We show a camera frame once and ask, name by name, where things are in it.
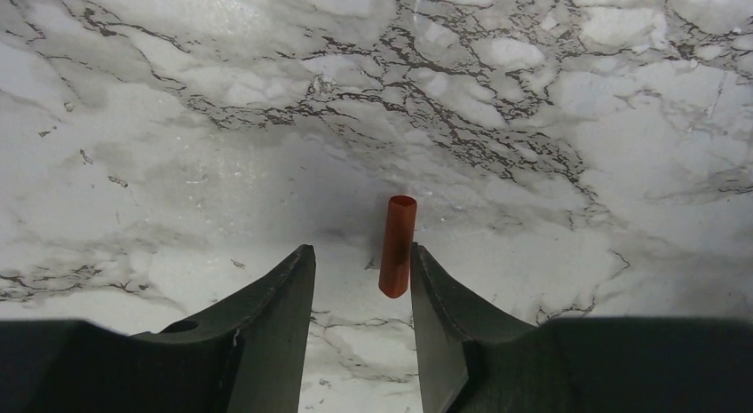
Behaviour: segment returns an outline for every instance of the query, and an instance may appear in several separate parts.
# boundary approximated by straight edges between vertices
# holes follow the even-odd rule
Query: marble surface
[[[753,307],[753,0],[0,0],[0,317],[318,257],[300,411],[419,412],[385,199],[532,323]]]

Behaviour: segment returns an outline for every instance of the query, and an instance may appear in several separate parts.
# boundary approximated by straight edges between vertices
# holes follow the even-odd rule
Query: orange tube
[[[388,298],[399,298],[408,290],[410,248],[416,229],[417,209],[416,200],[407,195],[395,195],[388,205],[382,266],[379,269],[379,289]]]

